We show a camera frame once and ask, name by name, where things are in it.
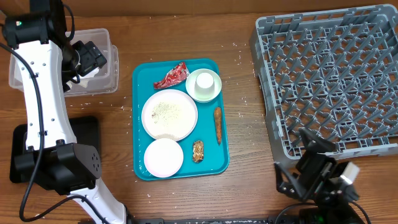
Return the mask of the white bowl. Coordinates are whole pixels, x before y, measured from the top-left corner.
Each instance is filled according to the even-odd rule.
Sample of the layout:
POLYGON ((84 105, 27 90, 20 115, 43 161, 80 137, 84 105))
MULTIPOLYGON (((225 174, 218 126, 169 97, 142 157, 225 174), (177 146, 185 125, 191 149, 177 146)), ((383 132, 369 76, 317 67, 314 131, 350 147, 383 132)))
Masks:
POLYGON ((207 68, 195 70, 185 80, 187 93, 199 103, 208 103, 220 93, 222 82, 220 76, 207 68))

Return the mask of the white napkin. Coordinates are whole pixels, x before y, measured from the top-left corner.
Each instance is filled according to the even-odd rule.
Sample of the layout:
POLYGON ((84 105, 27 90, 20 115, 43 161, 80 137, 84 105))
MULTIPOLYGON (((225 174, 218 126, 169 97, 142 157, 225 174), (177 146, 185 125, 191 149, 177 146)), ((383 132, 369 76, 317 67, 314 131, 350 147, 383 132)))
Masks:
POLYGON ((78 75, 78 78, 80 79, 79 83, 73 83, 72 81, 67 82, 67 86, 72 89, 74 86, 82 86, 83 88, 86 88, 88 86, 88 82, 95 77, 95 75, 100 71, 99 68, 94 69, 84 77, 81 75, 78 75))

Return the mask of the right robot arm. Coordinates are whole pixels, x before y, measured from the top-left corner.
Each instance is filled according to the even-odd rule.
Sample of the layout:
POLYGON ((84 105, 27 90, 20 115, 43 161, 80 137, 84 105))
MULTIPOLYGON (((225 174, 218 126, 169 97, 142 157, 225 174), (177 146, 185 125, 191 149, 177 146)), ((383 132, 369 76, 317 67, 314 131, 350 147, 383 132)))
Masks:
POLYGON ((328 157, 336 145, 309 129, 299 129, 305 148, 290 173, 280 162, 274 163, 276 189, 298 200, 284 208, 274 223, 371 223, 356 202, 359 195, 353 185, 360 168, 352 162, 337 162, 328 157))

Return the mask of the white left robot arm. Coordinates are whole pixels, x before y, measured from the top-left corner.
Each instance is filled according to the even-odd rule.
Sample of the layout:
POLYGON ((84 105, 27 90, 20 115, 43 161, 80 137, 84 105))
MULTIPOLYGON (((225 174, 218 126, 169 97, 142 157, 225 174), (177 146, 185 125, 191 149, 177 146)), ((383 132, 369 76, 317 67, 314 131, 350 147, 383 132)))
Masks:
POLYGON ((101 159, 91 145, 80 144, 65 104, 70 83, 103 67, 107 59, 92 42, 74 42, 74 27, 61 1, 31 1, 27 14, 6 18, 1 47, 16 59, 27 111, 23 152, 16 171, 63 201, 74 200, 95 223, 132 223, 101 178, 101 159))

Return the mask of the white cup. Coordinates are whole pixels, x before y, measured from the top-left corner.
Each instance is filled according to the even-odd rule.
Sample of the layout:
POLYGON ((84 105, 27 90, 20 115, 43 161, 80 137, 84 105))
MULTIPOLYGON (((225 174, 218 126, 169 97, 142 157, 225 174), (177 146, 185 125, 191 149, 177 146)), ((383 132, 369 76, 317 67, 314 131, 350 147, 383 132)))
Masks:
POLYGON ((210 73, 200 73, 195 80, 195 91, 199 95, 210 95, 213 93, 215 81, 210 73))

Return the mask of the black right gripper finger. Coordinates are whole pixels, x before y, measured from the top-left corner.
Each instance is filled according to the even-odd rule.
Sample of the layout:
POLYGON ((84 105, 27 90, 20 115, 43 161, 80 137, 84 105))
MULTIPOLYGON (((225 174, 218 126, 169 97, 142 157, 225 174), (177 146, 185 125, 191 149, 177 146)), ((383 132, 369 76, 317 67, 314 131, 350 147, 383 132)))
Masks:
POLYGON ((306 151, 334 152, 336 150, 336 145, 333 142, 317 136, 309 129, 300 128, 299 134, 306 151))
POLYGON ((311 199, 311 170, 308 164, 299 162, 296 165, 299 173, 290 173, 280 162, 274 162, 276 189, 290 198, 298 201, 311 199))

